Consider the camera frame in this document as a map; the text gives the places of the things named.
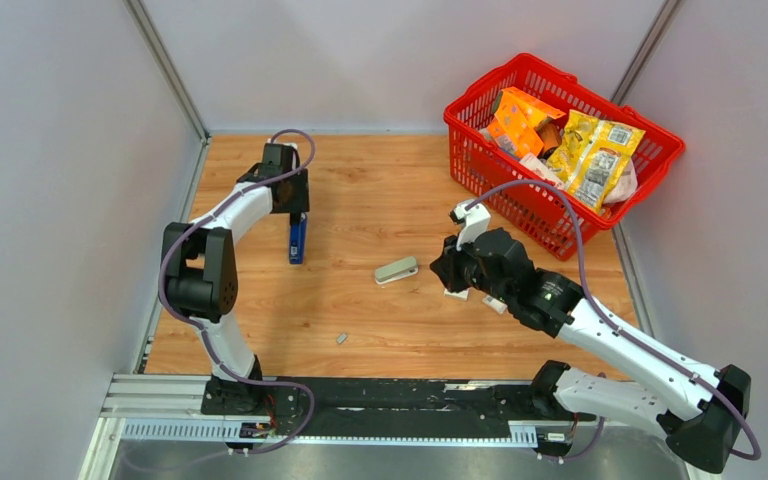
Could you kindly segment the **grey white stapler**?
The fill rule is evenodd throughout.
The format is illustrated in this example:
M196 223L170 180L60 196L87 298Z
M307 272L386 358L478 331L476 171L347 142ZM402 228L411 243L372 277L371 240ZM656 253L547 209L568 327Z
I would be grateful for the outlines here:
M418 270L417 259L414 256L408 256L377 268L374 271L374 281L378 285L384 285L415 275Z

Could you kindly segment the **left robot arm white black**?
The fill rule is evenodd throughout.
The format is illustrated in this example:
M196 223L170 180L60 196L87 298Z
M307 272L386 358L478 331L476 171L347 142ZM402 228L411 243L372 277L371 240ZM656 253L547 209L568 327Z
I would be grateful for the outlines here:
M250 415L263 408L260 363L233 312L240 292L236 245L262 218L285 215L288 261L300 265L309 211L308 170L296 144L270 140L260 162L215 207L189 223L166 226L159 296L171 315L193 327L211 361L202 413Z

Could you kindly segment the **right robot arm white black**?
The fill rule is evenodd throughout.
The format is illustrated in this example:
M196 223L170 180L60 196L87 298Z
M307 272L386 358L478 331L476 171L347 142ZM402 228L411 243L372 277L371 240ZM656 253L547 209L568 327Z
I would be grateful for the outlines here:
M519 323L595 354L635 380L624 385L560 361L533 379L530 402L543 418L563 411L608 417L665 441L684 462L721 474L749 410L752 379L734 364L698 362L608 312L570 278L537 268L502 228L471 243L444 240L432 272L451 292L478 290L503 303Z

